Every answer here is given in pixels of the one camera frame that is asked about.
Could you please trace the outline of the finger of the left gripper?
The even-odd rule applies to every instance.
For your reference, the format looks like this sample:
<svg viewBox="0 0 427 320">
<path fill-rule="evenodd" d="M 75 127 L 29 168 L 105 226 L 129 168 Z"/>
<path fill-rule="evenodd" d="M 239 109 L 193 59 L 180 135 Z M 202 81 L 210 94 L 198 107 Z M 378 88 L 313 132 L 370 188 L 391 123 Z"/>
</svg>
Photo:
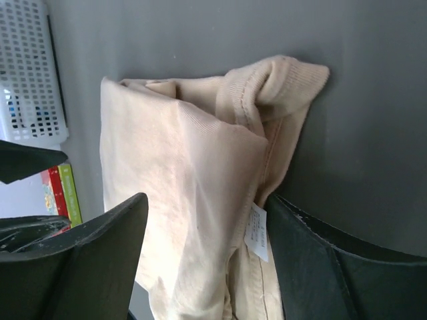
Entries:
<svg viewBox="0 0 427 320">
<path fill-rule="evenodd" d="M 60 165 L 68 156 L 58 150 L 28 147 L 1 140 L 1 182 L 10 184 Z"/>
<path fill-rule="evenodd" d="M 60 215 L 26 216 L 1 219 L 1 252 L 16 253 L 71 227 Z"/>
</svg>

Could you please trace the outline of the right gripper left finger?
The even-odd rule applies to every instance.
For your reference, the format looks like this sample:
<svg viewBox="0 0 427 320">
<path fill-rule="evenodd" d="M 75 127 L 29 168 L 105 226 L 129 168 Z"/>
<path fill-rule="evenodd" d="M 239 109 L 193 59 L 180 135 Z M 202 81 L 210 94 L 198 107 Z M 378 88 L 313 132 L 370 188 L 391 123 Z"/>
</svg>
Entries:
<svg viewBox="0 0 427 320">
<path fill-rule="evenodd" d="M 137 193 L 48 239 L 1 250 L 2 319 L 129 319 L 148 216 Z"/>
</svg>

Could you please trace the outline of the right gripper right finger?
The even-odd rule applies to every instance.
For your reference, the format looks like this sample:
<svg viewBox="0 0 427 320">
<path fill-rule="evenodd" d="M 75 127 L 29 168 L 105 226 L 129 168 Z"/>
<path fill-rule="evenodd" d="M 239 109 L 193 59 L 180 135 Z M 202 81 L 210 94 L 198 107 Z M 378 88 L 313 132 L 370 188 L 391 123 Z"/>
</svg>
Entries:
<svg viewBox="0 0 427 320">
<path fill-rule="evenodd" d="M 266 211 L 286 319 L 426 318 L 426 258 L 351 236 L 279 195 Z"/>
</svg>

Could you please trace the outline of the beige t shirt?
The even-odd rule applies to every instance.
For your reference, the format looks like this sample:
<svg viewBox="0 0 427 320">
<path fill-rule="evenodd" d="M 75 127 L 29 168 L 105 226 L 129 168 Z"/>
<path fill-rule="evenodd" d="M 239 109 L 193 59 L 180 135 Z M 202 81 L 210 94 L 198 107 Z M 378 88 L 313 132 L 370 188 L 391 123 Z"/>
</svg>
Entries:
<svg viewBox="0 0 427 320">
<path fill-rule="evenodd" d="M 147 195 L 135 280 L 156 319 L 284 318 L 263 207 L 329 75 L 278 55 L 219 77 L 101 81 L 104 207 Z"/>
</svg>

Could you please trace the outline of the white plastic basket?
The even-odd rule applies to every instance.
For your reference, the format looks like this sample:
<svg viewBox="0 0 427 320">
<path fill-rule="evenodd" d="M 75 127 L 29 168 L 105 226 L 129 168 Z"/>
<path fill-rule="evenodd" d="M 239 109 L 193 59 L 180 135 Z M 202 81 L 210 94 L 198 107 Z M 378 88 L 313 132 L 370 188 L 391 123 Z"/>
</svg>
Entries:
<svg viewBox="0 0 427 320">
<path fill-rule="evenodd" d="M 69 136 L 43 1 L 1 2 L 1 139 L 54 148 Z"/>
</svg>

